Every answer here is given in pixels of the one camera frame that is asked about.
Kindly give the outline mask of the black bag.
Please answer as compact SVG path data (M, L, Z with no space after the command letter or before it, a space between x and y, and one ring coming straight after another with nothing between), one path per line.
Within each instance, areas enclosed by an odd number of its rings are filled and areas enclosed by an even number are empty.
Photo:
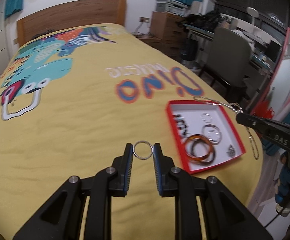
M221 20L219 10L214 10L205 15L190 14L182 22L183 25L190 25L213 33Z

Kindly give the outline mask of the small silver charm cluster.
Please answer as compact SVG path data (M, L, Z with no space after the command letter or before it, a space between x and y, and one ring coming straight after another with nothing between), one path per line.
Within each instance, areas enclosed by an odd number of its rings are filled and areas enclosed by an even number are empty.
M228 149L227 149L227 155L230 157L230 158L234 158L235 157L235 154L236 154L236 151L235 151L235 148L233 145L229 145Z

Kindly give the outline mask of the yellow dino bedspread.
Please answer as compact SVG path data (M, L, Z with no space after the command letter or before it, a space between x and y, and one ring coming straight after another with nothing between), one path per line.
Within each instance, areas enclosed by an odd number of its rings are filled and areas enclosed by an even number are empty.
M222 96L118 24L78 27L20 48L0 77L0 239L69 176L93 176L127 143L160 143L181 165L171 100Z

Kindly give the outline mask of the grey white printer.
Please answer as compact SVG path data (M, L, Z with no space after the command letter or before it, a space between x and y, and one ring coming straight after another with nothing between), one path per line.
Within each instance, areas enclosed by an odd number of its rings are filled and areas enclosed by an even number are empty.
M170 14L184 17L188 6L176 0L156 0L157 12L167 12Z

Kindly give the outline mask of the white desk lamp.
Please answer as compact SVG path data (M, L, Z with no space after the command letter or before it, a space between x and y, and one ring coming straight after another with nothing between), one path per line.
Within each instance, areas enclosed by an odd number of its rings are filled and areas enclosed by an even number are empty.
M246 12L249 14L249 16L252 17L252 33L254 34L255 31L255 19L259 17L259 12L254 9L253 7L247 7Z

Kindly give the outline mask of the red white jewelry box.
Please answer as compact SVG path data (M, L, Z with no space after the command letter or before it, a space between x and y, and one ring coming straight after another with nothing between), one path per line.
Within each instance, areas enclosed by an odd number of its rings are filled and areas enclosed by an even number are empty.
M167 104L166 111L182 167L190 174L227 164L246 153L242 140L224 107L210 101L172 100ZM216 158L210 165L191 162L184 148L184 141L191 135L202 134L202 127L206 124L216 125L222 133L222 141L213 145L216 150ZM235 148L234 158L227 155L229 145L233 145Z

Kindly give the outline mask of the wooden drawer chest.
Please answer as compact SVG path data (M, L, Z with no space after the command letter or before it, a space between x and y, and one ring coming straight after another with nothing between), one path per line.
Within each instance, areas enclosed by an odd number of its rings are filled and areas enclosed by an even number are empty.
M178 41L186 37L182 24L179 24L184 18L168 12L152 12L149 32L155 37L167 40Z

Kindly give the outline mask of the dark metal bangle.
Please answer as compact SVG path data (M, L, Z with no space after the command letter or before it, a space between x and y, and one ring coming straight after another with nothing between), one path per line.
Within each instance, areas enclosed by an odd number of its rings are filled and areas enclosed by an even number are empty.
M191 145L191 154L194 157L198 157L198 150L203 147L203 149L206 151L208 150L208 145L205 144L202 140L196 140L195 142L192 143ZM204 160L197 161L197 163L200 163L202 165L210 165L214 162L216 158L216 150L213 148L212 152L208 155L208 157Z

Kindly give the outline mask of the wooden headboard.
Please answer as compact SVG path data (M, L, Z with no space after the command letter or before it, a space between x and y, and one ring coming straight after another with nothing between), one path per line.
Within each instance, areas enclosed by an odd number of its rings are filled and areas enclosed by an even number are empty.
M37 11L17 21L18 44L23 46L37 34L89 24L125 25L127 0L78 0Z

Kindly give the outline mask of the wooden nightstand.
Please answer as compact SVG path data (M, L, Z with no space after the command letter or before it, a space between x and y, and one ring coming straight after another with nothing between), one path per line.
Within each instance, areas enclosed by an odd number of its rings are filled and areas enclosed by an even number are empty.
M168 57L176 61L180 61L185 38L179 38L176 40L164 40L151 35L134 36L152 48L164 53Z

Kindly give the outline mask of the wall power socket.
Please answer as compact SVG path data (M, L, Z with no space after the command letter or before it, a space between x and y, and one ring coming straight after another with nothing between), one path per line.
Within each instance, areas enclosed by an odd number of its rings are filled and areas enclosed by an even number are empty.
M148 17L140 17L140 22L149 23L149 18Z

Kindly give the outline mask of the grey green chair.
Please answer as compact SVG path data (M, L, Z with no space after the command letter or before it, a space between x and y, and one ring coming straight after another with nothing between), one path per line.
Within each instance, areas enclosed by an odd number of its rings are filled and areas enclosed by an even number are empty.
M225 87L227 102L241 102L247 90L244 76L251 56L247 40L229 29L217 27L199 77L207 73L212 77L210 86L218 82Z

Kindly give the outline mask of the amber resin bangle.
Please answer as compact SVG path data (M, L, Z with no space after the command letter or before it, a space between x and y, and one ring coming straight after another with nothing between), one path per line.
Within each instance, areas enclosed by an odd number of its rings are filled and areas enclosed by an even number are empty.
M194 157L191 154L191 145L193 142L195 142L196 140L202 140L205 144L208 145L208 150L204 150L203 147L201 147L198 150L198 157ZM193 163L197 163L197 161L201 161L204 160L208 157L208 155L212 152L214 146L213 144L202 134L194 134L189 136L185 141L184 141L184 148L185 148L185 152L186 155L188 157L188 159L193 162Z

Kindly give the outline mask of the twisted silver hoop earring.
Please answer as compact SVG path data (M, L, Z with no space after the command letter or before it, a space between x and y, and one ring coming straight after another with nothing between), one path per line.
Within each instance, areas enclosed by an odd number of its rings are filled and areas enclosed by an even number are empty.
M220 139L220 133L216 129L208 129L207 130L207 137L212 142L217 142Z

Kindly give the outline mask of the thin silver hoop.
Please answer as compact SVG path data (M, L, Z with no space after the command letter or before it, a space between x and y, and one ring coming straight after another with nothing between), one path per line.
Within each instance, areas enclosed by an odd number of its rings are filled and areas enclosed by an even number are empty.
M222 133L218 126L206 124L202 127L202 134L213 144L217 145L222 141Z

